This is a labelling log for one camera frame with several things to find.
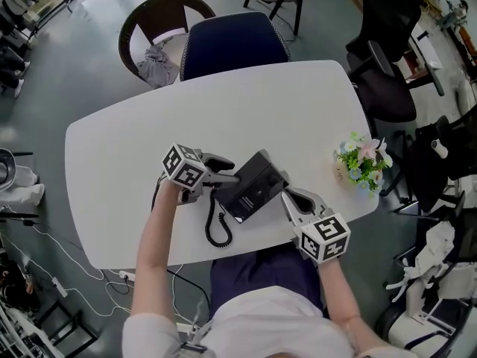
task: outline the pink flower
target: pink flower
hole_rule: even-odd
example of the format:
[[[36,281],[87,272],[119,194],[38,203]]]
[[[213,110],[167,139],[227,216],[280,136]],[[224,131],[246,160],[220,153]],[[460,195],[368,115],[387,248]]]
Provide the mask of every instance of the pink flower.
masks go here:
[[[371,139],[371,135],[363,136],[363,139],[356,141],[359,147],[358,162],[362,162],[365,157],[376,159],[376,148],[379,146],[377,139]]]

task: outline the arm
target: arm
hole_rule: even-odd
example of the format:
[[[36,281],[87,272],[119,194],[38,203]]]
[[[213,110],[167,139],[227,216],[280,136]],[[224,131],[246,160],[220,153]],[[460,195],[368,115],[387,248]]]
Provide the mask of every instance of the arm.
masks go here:
[[[355,296],[341,270],[338,259],[318,266],[329,317],[348,336],[356,355],[372,348],[388,346],[361,318]]]
[[[167,261],[179,191],[176,184],[167,179],[162,181],[156,203],[142,231],[131,315],[155,313],[174,322]]]

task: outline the white shirt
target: white shirt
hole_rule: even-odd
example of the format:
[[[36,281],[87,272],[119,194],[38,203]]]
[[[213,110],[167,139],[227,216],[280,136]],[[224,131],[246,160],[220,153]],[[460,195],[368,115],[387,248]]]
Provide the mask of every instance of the white shirt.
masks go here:
[[[175,324],[161,315],[138,314],[124,324],[124,358],[172,358],[180,344]],[[265,358],[277,353],[299,358],[354,356],[337,325],[323,318],[302,295],[278,286],[244,293],[222,305],[200,345],[212,350],[216,358]],[[391,347],[362,355],[416,357]]]

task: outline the navy blue chair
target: navy blue chair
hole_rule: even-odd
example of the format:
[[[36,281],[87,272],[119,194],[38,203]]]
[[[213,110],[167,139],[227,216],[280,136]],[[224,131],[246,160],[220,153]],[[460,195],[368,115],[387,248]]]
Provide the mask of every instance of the navy blue chair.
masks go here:
[[[190,29],[180,80],[289,60],[283,38],[264,13],[234,13],[206,19]]]

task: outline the gray cloth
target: gray cloth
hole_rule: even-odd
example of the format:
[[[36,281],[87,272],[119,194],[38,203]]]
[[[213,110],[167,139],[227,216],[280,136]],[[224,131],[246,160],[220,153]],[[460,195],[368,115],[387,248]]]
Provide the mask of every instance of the gray cloth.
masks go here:
[[[169,60],[163,46],[164,43],[151,46],[145,53],[145,60],[136,64],[139,75],[154,89],[173,84],[179,74],[179,66]]]

